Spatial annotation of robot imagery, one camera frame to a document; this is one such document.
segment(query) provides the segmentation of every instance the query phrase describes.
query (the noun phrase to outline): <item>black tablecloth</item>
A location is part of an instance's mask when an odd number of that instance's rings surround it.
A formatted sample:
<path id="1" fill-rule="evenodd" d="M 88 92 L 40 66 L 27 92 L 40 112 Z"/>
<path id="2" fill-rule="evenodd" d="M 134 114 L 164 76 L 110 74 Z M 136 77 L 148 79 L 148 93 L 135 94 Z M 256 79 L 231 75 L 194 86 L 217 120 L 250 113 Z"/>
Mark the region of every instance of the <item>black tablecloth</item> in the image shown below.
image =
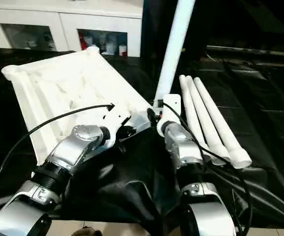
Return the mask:
<path id="1" fill-rule="evenodd" d="M 0 70 L 60 54 L 64 53 L 0 49 Z M 153 99 L 158 68 L 137 58 L 105 58 L 146 100 Z M 253 226 L 284 227 L 284 68 L 197 62 L 180 73 L 201 78 L 253 160 L 243 171 L 252 194 Z M 172 92 L 180 94 L 178 79 Z M 12 84 L 0 72 L 0 163 L 25 132 Z M 150 128 L 123 145 L 126 153 L 114 147 L 81 165 L 54 214 L 61 219 L 140 222 L 158 235 L 170 222 L 165 216 L 179 204 L 164 140 Z M 0 181 L 0 207 L 29 178 L 35 164 L 27 140 L 15 151 Z M 216 168 L 213 181 L 228 208 L 236 208 L 244 223 L 247 204 L 237 177 L 227 168 Z"/>

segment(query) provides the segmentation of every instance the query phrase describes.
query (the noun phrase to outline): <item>glass door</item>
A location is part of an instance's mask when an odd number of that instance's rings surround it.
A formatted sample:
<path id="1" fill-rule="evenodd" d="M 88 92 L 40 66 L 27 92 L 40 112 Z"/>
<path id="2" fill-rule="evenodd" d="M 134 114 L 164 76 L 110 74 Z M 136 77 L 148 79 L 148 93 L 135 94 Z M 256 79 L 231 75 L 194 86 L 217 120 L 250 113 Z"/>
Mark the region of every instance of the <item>glass door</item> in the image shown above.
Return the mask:
<path id="1" fill-rule="evenodd" d="M 91 45 L 101 54 L 140 56 L 141 19 L 60 13 L 69 50 Z"/>
<path id="2" fill-rule="evenodd" d="M 80 46 L 85 50 L 89 46 L 97 46 L 103 55 L 127 56 L 127 33 L 78 29 Z"/>
<path id="3" fill-rule="evenodd" d="M 12 48 L 56 51 L 48 26 L 0 24 Z"/>
<path id="4" fill-rule="evenodd" d="M 68 51 L 59 13 L 0 9 L 0 48 Z"/>

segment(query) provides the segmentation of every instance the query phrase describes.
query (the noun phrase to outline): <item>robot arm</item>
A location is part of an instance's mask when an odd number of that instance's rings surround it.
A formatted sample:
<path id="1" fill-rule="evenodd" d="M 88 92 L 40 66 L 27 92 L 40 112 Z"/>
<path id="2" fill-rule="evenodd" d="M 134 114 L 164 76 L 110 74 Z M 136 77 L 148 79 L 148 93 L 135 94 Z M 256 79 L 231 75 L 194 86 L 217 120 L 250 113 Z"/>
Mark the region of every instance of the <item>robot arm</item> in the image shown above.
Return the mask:
<path id="1" fill-rule="evenodd" d="M 164 103 L 180 113 L 180 96 L 164 95 Z M 157 131 L 165 139 L 176 168 L 181 194 L 178 219 L 183 236 L 235 236 L 235 226 L 209 175 L 202 172 L 202 157 L 190 133 L 178 117 L 163 108 Z"/>
<path id="2" fill-rule="evenodd" d="M 110 136 L 105 127 L 75 126 L 0 210 L 0 236 L 46 235 L 51 225 L 47 212 L 60 203 L 61 193 L 86 154 L 104 145 Z"/>

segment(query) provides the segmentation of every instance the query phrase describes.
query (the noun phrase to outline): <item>white pvc pipe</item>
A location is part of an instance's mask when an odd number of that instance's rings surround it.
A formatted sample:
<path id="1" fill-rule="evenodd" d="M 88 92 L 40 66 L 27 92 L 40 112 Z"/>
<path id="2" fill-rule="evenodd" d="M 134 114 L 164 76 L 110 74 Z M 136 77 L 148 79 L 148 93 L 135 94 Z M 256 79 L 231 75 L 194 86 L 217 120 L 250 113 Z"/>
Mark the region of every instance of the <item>white pvc pipe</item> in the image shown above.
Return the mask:
<path id="1" fill-rule="evenodd" d="M 202 130 L 204 132 L 204 136 L 207 141 L 207 145 L 209 146 L 210 150 L 221 156 L 227 161 L 230 161 L 229 159 L 229 153 L 226 149 L 226 147 L 222 144 L 222 141 L 214 127 L 214 124 L 211 120 L 211 117 L 209 113 L 207 112 L 205 105 L 200 97 L 200 94 L 191 78 L 191 76 L 187 76 L 187 84 L 190 90 L 190 95 L 192 97 L 193 104 L 195 106 L 195 109 L 197 111 L 198 118 L 200 120 L 200 124 L 202 126 Z M 225 164 L 223 161 L 218 159 L 217 157 L 211 155 L 212 163 L 214 165 L 223 165 Z"/>
<path id="2" fill-rule="evenodd" d="M 200 78 L 194 78 L 194 83 L 200 93 L 200 96 L 214 122 L 215 127 L 221 139 L 229 151 L 230 161 L 233 167 L 237 169 L 245 168 L 250 166 L 252 161 L 248 153 L 240 146 L 235 135 L 231 131 L 230 127 L 226 123 L 221 112 L 217 108 L 209 92 L 206 90 Z"/>
<path id="3" fill-rule="evenodd" d="M 207 144 L 205 143 L 205 140 L 202 134 L 197 112 L 196 112 L 195 106 L 193 105 L 190 91 L 187 85 L 186 76 L 180 75 L 179 81 L 180 81 L 182 100 L 183 100 L 183 104 L 184 104 L 185 111 L 186 111 L 186 118 L 187 118 L 188 126 L 190 130 L 193 132 L 193 134 L 195 135 L 199 144 L 205 149 L 209 149 Z M 204 155 L 210 157 L 210 154 L 208 154 L 205 151 L 204 151 Z"/>
<path id="4" fill-rule="evenodd" d="M 165 94 L 170 93 L 195 2 L 196 0 L 178 0 L 155 100 L 163 99 Z"/>

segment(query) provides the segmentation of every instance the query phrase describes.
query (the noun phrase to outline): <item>white plastic tray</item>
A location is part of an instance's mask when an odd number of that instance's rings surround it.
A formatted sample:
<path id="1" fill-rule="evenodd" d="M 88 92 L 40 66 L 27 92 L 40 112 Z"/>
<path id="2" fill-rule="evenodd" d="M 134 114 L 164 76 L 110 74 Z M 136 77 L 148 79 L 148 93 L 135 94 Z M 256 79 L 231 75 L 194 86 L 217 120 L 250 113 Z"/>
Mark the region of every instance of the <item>white plastic tray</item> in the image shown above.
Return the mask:
<path id="1" fill-rule="evenodd" d="M 149 127 L 151 107 L 99 54 L 97 47 L 20 66 L 2 73 L 13 84 L 28 130 L 63 113 L 91 105 L 121 105 L 131 113 L 126 125 Z M 54 121 L 30 136 L 40 165 L 77 124 L 95 124 L 108 110 L 98 108 Z"/>

